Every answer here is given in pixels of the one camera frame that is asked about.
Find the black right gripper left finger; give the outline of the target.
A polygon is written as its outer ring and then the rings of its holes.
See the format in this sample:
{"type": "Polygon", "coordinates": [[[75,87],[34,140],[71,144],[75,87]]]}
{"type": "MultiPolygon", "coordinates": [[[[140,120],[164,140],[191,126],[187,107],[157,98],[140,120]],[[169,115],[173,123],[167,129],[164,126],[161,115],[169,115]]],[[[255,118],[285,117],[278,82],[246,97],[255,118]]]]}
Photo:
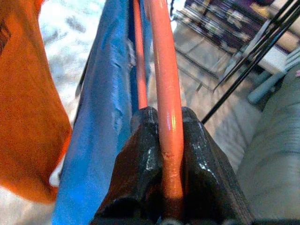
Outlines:
{"type": "Polygon", "coordinates": [[[92,225],[154,225],[162,215],[157,110],[138,110],[131,119],[131,130],[116,157],[108,192],[92,225]]]}

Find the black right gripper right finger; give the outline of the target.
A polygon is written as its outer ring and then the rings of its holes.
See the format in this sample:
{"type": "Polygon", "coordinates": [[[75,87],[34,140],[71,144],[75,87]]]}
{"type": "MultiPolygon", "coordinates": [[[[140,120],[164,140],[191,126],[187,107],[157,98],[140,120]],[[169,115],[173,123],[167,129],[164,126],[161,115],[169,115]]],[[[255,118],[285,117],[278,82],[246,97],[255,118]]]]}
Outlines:
{"type": "Polygon", "coordinates": [[[254,217],[226,154],[190,108],[182,108],[182,118],[185,219],[250,224],[254,217]]]}

